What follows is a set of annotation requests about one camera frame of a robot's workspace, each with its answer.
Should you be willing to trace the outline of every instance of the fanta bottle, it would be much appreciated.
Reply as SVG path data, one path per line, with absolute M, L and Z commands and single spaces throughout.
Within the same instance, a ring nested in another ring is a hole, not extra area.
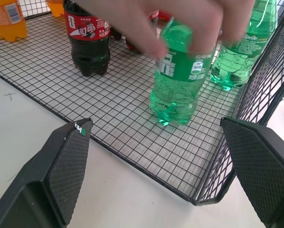
M 14 42 L 27 36 L 26 22 L 18 0 L 0 0 L 0 39 Z
M 63 0 L 47 0 L 47 5 L 54 17 L 57 18 L 64 15 Z

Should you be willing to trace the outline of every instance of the sprite bottle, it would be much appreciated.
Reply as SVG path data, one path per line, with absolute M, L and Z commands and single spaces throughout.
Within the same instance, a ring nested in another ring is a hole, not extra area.
M 198 92 L 210 69 L 215 49 L 209 55 L 188 53 L 192 33 L 189 27 L 174 18 L 161 33 L 169 51 L 156 63 L 150 109 L 164 126 L 171 121 L 180 125 L 190 121 L 197 108 Z
M 277 27 L 276 0 L 256 0 L 247 33 L 236 45 L 221 45 L 212 67 L 211 81 L 229 91 L 241 88 Z

